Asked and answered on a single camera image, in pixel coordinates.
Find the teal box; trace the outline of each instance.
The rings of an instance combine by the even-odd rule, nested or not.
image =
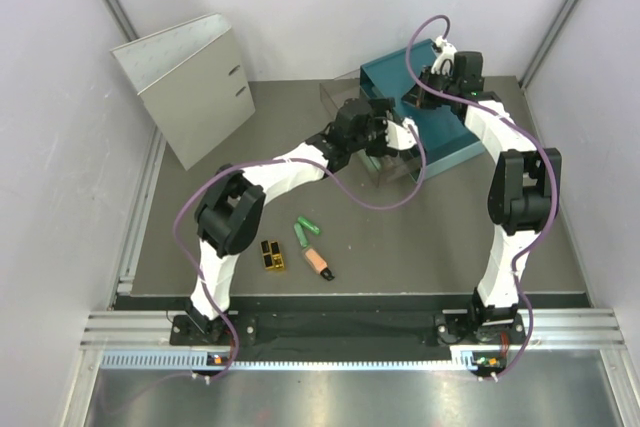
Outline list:
[[[431,40],[425,40],[414,46],[411,52],[414,72],[418,73],[425,65],[433,64],[436,56],[432,44]],[[429,178],[481,154],[485,149],[451,112],[450,107],[420,110],[402,100],[402,96],[415,84],[405,66],[405,51],[398,50],[360,67],[360,92],[368,98],[395,99],[396,113],[401,118],[410,117],[415,121],[427,152],[426,178]],[[417,179],[417,172],[411,175]]]

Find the black and gold battery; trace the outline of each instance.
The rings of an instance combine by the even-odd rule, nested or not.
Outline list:
[[[277,241],[263,240],[260,242],[262,249],[262,262],[266,270],[284,270],[284,260]]]

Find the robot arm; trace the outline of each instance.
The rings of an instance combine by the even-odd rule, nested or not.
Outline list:
[[[480,338],[510,328],[516,319],[518,293],[511,261],[539,235],[549,216],[550,180],[533,144],[503,122],[511,119],[498,97],[483,91],[482,55],[457,52],[451,44],[439,40],[436,63],[422,71],[423,82],[448,94],[471,96],[468,98],[498,113],[496,117],[461,103],[445,102],[415,87],[403,99],[418,108],[450,106],[496,163],[488,198],[489,215],[495,224],[494,241],[486,273],[474,290],[468,311],[469,327]],[[415,139],[409,131],[413,122],[394,119],[392,108],[393,103],[387,99],[347,101],[325,130],[282,158],[313,160],[337,172],[359,150],[377,157],[397,155],[412,148]],[[555,149],[545,152],[559,185],[560,154]],[[198,283],[191,297],[195,311],[192,318],[200,319],[198,322],[194,318],[197,324],[216,317],[205,288],[222,310],[228,309],[238,255],[255,238],[264,205],[298,185],[324,177],[318,167],[289,162],[235,172],[209,188],[196,210],[204,274],[204,282]],[[522,275],[526,260],[526,256],[519,259],[515,275]]]
[[[336,120],[278,159],[307,159],[330,172],[345,167],[351,154],[364,149],[373,156],[397,155],[416,145],[411,119],[394,121],[393,102],[387,99],[347,101]],[[229,308],[229,288],[239,254],[255,238],[263,207],[299,185],[325,178],[310,164],[285,162],[250,167],[214,184],[196,209],[200,238],[198,281],[191,295],[194,321],[206,323],[217,317],[204,289],[222,311]]]
[[[520,257],[516,272],[511,262],[516,254],[538,237],[551,209],[549,175],[535,146],[510,128],[513,123],[500,99],[484,92],[482,54],[457,52],[451,44],[438,38],[432,67],[425,67],[421,80],[431,88],[457,97],[474,100],[496,115],[467,105],[443,100],[419,86],[403,98],[417,108],[435,109],[443,105],[478,137],[496,164],[487,202],[489,216],[495,224],[494,239],[484,277],[473,293],[469,308],[474,333],[490,337],[509,328],[516,318],[518,292],[514,275],[522,276],[527,255]],[[445,63],[451,69],[444,68]],[[556,149],[545,149],[551,161],[557,185],[560,185],[561,156]]]

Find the gray work surface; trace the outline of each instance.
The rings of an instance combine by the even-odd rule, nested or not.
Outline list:
[[[172,372],[101,371],[87,426],[622,426],[599,352],[531,352],[498,384],[468,372],[236,371],[206,386]]]
[[[489,78],[486,87],[500,95],[516,123],[531,129],[514,77]],[[184,202],[220,166],[284,154],[331,120],[319,99],[319,81],[261,82],[252,91],[255,115],[188,172],[167,148],[132,295],[193,291],[194,270],[173,241],[171,227]],[[254,244],[238,260],[232,293],[470,293],[484,274],[493,239],[486,206],[493,171],[485,153],[429,179],[409,204],[387,212],[365,210],[330,179],[303,185],[265,208]],[[378,205],[402,199],[415,186],[405,177],[375,187],[355,156],[338,177],[360,198]],[[198,257],[192,212],[180,233]],[[335,274],[332,282],[314,274],[302,258],[293,232],[300,214],[322,229],[322,235],[309,234],[309,239]],[[264,239],[280,241],[285,272],[265,271],[258,245]],[[529,292],[585,291],[561,216],[532,253],[523,285]]]

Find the orange marker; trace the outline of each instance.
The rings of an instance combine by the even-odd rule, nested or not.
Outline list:
[[[327,266],[327,261],[320,257],[316,249],[307,247],[302,251],[302,255],[316,274],[322,276],[323,279],[333,280],[335,278]]]

